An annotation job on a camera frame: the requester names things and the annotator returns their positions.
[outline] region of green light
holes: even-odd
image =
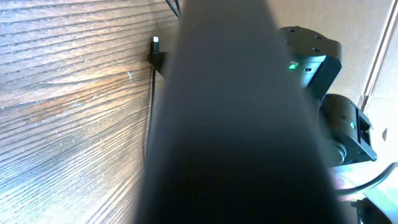
[[[291,61],[290,65],[289,65],[289,69],[290,70],[296,69],[298,65],[299,65],[298,62]]]
[[[295,64],[289,66],[289,69],[296,69],[296,68],[297,68],[297,65],[295,65]]]

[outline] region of wooden wall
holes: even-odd
[[[163,0],[0,2],[0,223],[127,222]]]

